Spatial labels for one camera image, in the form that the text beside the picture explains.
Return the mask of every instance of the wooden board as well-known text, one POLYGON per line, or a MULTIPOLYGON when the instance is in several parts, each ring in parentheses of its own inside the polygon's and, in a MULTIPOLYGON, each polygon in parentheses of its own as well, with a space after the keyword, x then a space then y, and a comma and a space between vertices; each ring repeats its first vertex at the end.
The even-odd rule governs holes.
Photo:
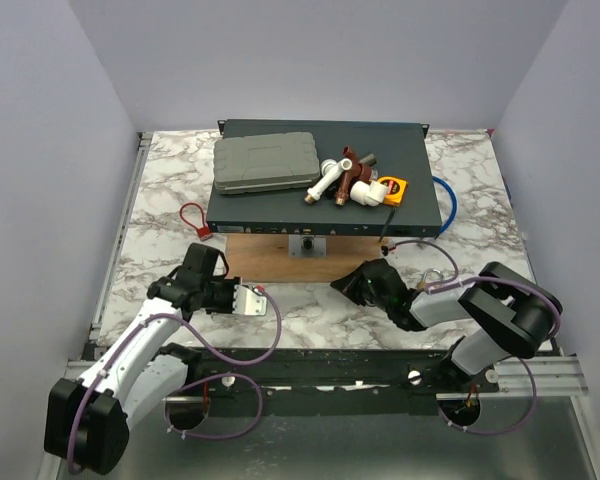
POLYGON ((227 235, 230 275, 246 282, 324 282, 344 277, 365 260, 382 256, 377 237, 327 237, 327 256, 295 258, 289 255, 288 235, 227 235))

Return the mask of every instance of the blue hose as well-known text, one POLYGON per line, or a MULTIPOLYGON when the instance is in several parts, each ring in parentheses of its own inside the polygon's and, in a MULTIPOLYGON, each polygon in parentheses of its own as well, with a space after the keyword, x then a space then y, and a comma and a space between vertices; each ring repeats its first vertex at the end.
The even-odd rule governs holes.
POLYGON ((439 177, 433 177, 433 181, 442 185, 444 187, 444 189, 449 193, 449 196, 451 197, 451 215, 449 215, 449 218, 447 218, 447 221, 444 222, 444 225, 442 225, 442 227, 440 227, 440 231, 438 232, 438 235, 441 235, 442 233, 444 233, 444 231, 449 228, 449 226, 451 225, 451 222, 453 222, 453 219, 456 218, 456 212, 458 211, 458 199, 456 198, 456 194, 453 193, 453 190, 451 189, 451 187, 449 186, 449 184, 447 182, 445 182, 444 180, 442 180, 439 177))

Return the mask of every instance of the tape measure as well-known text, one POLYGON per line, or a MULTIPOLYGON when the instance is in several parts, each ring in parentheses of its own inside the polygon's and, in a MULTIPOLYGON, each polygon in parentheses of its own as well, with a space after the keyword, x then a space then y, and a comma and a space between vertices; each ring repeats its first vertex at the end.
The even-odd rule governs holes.
POLYGON ((378 182, 389 187, 389 193, 384 197, 382 203, 391 205, 392 207, 397 207, 402 203, 402 197, 407 191, 409 182, 396 177, 381 177, 378 179, 378 182))

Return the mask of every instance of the marble surface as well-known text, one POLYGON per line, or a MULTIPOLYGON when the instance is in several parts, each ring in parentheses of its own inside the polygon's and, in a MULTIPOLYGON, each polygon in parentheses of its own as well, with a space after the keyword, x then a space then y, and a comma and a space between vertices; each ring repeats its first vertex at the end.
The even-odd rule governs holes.
MULTIPOLYGON (((115 280, 106 301, 99 343, 111 345, 133 320, 148 285, 181 263, 195 232, 183 224, 179 207, 187 202, 207 205, 213 180, 213 144, 217 131, 154 134, 115 280)), ((434 175, 446 179, 458 195, 458 213, 438 240, 457 260, 461 271, 477 273, 487 262, 500 261, 530 278, 527 256, 496 163, 489 136, 482 131, 428 135, 427 152, 434 175)), ((443 218, 450 212, 446 192, 436 186, 443 218)), ((199 222, 195 208, 189 212, 199 222)), ((224 249, 216 234, 208 245, 224 249)), ((446 259, 432 248, 399 247, 389 260, 408 285, 430 267, 450 275, 446 259)), ((281 347, 297 348, 448 348, 476 330, 473 321, 438 325, 425 332, 399 330, 383 312, 349 302, 327 284, 270 284, 269 293, 283 314, 281 347)), ((267 347, 275 333, 273 309, 264 317, 206 315, 192 324, 219 347, 267 347)), ((170 341, 199 343, 184 329, 170 341)))

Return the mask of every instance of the gray wall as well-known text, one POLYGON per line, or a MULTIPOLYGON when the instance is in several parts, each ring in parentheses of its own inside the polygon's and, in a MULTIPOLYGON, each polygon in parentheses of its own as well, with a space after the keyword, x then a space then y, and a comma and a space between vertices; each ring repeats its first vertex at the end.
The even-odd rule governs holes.
POLYGON ((538 279, 564 301, 600 424, 600 0, 572 0, 508 106, 495 148, 538 279))
POLYGON ((40 466, 47 395, 84 342, 136 149, 66 1, 0 1, 0 480, 40 466))
POLYGON ((219 118, 495 126, 564 0, 71 0, 141 130, 219 118))

